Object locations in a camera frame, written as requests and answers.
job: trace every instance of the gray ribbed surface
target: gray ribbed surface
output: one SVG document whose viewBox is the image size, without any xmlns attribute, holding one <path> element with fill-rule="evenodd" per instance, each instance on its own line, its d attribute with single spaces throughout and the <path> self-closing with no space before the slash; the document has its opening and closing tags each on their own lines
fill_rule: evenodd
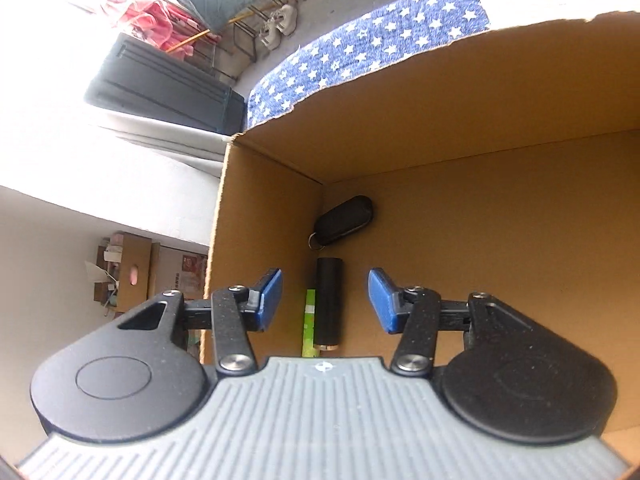
<svg viewBox="0 0 640 480">
<path fill-rule="evenodd" d="M 167 434 L 122 446 L 54 435 L 20 469 L 30 480 L 613 480 L 626 463 L 595 437 L 525 447 L 479 433 L 427 381 L 377 358 L 271 358 Z"/>
</svg>

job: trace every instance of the black key fob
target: black key fob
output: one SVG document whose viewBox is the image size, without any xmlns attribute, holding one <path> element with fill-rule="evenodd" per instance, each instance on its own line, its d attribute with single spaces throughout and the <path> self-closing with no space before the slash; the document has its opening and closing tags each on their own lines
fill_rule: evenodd
<svg viewBox="0 0 640 480">
<path fill-rule="evenodd" d="M 373 220 L 373 202 L 368 196 L 354 196 L 324 213 L 316 220 L 314 232 L 309 237 L 309 246 L 312 241 L 321 249 L 337 242 L 346 235 L 362 229 Z"/>
</svg>

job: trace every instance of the white star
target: white star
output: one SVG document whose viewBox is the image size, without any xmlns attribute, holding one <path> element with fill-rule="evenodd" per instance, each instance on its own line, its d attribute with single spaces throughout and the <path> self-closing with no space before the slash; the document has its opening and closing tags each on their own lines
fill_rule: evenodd
<svg viewBox="0 0 640 480">
<path fill-rule="evenodd" d="M 447 34 L 449 34 L 454 40 L 458 36 L 462 36 L 462 32 L 460 32 L 460 27 L 451 27 L 451 30 Z"/>
</svg>

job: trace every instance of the green object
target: green object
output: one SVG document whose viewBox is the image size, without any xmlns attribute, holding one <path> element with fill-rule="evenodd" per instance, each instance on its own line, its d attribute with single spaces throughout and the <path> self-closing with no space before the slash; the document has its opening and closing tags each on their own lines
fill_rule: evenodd
<svg viewBox="0 0 640 480">
<path fill-rule="evenodd" d="M 302 357 L 318 357 L 320 352 L 314 348 L 314 317 L 316 314 L 316 291 L 306 292 L 305 323 L 302 328 Z"/>
</svg>

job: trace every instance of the white crosshair mark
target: white crosshair mark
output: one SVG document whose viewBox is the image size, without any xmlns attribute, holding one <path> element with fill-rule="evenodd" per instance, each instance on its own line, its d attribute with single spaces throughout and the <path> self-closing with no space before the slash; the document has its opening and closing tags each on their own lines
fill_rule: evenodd
<svg viewBox="0 0 640 480">
<path fill-rule="evenodd" d="M 331 363 L 328 363 L 327 361 L 322 361 L 321 363 L 318 363 L 316 365 L 316 370 L 324 374 L 325 372 L 328 372 L 329 370 L 331 370 L 331 368 L 333 367 L 334 366 Z"/>
</svg>

